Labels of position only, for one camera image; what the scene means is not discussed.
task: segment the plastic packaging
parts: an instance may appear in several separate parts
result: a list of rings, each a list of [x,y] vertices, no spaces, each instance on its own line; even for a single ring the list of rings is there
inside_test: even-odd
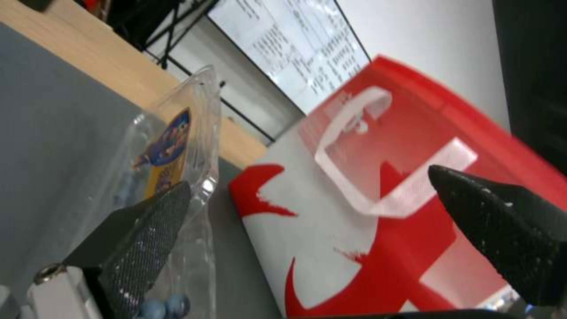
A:
[[[71,246],[77,246],[110,212],[138,203],[164,185],[187,181],[193,195],[187,216],[147,297],[167,300],[173,293],[185,294],[191,301],[192,319],[215,317],[213,241],[206,204],[218,181],[219,118],[219,90],[211,66],[136,116],[93,198],[97,204]],[[171,136],[169,144],[162,143]]]

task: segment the white wall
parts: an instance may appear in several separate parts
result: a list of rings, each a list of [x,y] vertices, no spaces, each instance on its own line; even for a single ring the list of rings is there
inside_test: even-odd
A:
[[[338,2],[371,57],[418,69],[510,130],[491,0]]]
[[[509,131],[491,0],[338,0],[370,56],[412,66],[470,101]],[[163,50],[165,37],[151,51]],[[172,52],[189,70],[213,64],[223,97],[271,135],[302,114],[204,18]],[[169,71],[180,79],[174,67]],[[226,107],[226,115],[262,138]]]

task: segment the dark panel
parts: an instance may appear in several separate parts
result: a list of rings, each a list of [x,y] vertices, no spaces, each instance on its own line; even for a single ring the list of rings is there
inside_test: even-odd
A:
[[[567,1],[493,5],[512,133],[567,174]]]

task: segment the transparent plastic handle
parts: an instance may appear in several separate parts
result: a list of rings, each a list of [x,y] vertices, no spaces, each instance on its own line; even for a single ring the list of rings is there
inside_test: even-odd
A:
[[[454,137],[388,195],[377,202],[370,200],[329,158],[326,148],[334,143],[343,128],[360,111],[366,110],[373,119],[377,119],[388,110],[391,102],[390,92],[376,86],[367,88],[348,101],[323,132],[315,151],[315,162],[360,214],[403,219],[416,212],[435,196],[435,189],[431,186],[427,175],[430,165],[439,164],[456,170],[464,170],[476,161],[477,154],[460,139]]]

